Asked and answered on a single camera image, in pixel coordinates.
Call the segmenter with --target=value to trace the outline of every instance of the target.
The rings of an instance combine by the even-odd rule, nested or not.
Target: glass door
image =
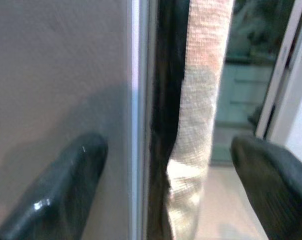
[[[229,148],[235,135],[265,131],[301,12],[300,0],[235,1],[217,103],[213,164],[231,164]]]

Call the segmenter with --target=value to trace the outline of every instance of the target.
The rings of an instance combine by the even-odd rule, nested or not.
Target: tiled floor
[[[268,240],[233,167],[210,167],[195,240]]]

